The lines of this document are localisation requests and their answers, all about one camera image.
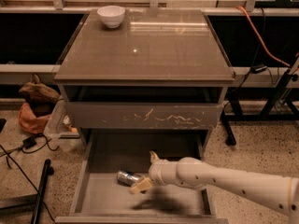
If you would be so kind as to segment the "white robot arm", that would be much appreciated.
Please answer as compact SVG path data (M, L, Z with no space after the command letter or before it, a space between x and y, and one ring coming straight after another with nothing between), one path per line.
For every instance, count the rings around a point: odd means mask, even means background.
M288 216L288 224L299 224L296 177L220 168L191 157L168 161L151 151L149 174L141 176L130 192L136 194L166 185L194 190L212 185Z

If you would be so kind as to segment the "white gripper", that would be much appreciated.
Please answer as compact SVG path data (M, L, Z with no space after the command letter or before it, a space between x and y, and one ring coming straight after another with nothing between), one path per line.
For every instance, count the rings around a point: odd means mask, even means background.
M142 176L131 187L130 192L137 194L155 186L176 185L179 182L177 177L177 162L160 160L153 150L149 152L150 162L149 177Z

